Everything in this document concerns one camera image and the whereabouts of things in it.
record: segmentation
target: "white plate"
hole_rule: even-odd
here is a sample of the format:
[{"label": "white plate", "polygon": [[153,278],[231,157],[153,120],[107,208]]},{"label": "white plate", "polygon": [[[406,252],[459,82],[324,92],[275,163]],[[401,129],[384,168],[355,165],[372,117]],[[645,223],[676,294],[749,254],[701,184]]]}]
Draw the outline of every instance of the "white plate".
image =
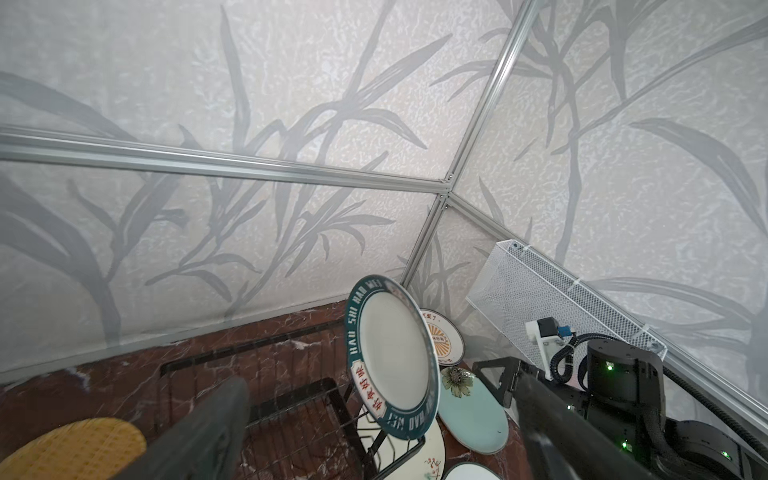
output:
[{"label": "white plate", "polygon": [[395,280],[368,275],[346,304],[346,358],[357,392],[382,429],[424,435],[437,416],[440,370],[419,306]]},{"label": "white plate", "polygon": [[432,341],[435,342],[437,361],[443,366],[458,365],[464,358],[464,339],[450,320],[432,310],[422,309]]},{"label": "white plate", "polygon": [[488,467],[479,463],[463,462],[453,465],[443,480],[502,480]]},{"label": "white plate", "polygon": [[[366,407],[360,409],[360,415],[364,413],[366,415],[357,421],[357,433],[360,435],[362,446],[368,451],[381,431],[381,427],[376,423],[376,419],[367,413]],[[400,440],[387,435],[384,443],[376,451],[376,467],[379,471],[383,470],[418,442],[418,439]],[[433,422],[425,434],[425,444],[422,449],[388,476],[387,480],[422,480],[423,478],[437,480],[442,475],[444,464],[445,444],[442,442],[440,426],[437,422]]]}]

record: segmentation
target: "black bracket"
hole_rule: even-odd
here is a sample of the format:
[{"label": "black bracket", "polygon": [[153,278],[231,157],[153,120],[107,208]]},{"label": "black bracket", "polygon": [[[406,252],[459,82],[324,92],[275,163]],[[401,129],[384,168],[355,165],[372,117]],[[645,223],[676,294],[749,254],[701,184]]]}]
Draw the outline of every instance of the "black bracket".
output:
[{"label": "black bracket", "polygon": [[[498,383],[492,382],[482,371],[483,369],[493,369],[498,367],[504,368],[504,372],[502,372],[502,377]],[[494,398],[496,398],[496,401],[506,409],[512,404],[512,393],[515,391],[520,372],[530,373],[536,379],[543,379],[545,377],[543,370],[537,369],[514,356],[483,360],[481,362],[475,362],[472,365],[472,373],[483,382]]]}]

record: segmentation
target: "white mesh basket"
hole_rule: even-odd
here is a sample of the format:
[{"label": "white mesh basket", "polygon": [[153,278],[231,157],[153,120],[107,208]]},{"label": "white mesh basket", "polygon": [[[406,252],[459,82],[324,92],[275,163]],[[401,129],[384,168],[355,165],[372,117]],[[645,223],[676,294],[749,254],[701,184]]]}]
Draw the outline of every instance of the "white mesh basket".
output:
[{"label": "white mesh basket", "polygon": [[[548,366],[541,361],[536,344],[528,339],[525,323],[548,316],[561,326],[571,326],[578,335],[604,333],[654,352],[662,360],[667,354],[664,342],[638,321],[517,240],[496,244],[467,301],[540,369],[548,370]],[[577,349],[575,365],[586,352],[586,346]]]}]

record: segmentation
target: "aluminum rail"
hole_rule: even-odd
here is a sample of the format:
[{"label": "aluminum rail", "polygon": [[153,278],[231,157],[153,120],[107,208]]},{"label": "aluminum rail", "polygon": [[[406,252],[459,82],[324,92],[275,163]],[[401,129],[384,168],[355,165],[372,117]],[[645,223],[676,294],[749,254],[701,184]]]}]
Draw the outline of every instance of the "aluminum rail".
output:
[{"label": "aluminum rail", "polygon": [[425,194],[450,188],[443,180],[11,128],[0,129],[0,159]]}]

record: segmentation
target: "plate with green rim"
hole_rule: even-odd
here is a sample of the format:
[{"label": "plate with green rim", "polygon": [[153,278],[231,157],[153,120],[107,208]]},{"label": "plate with green rim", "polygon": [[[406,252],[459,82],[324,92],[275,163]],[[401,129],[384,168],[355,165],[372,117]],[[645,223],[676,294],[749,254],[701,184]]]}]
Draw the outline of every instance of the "plate with green rim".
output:
[{"label": "plate with green rim", "polygon": [[346,304],[347,367],[382,430],[422,437],[437,416],[440,372],[419,306],[395,280],[363,277]]}]

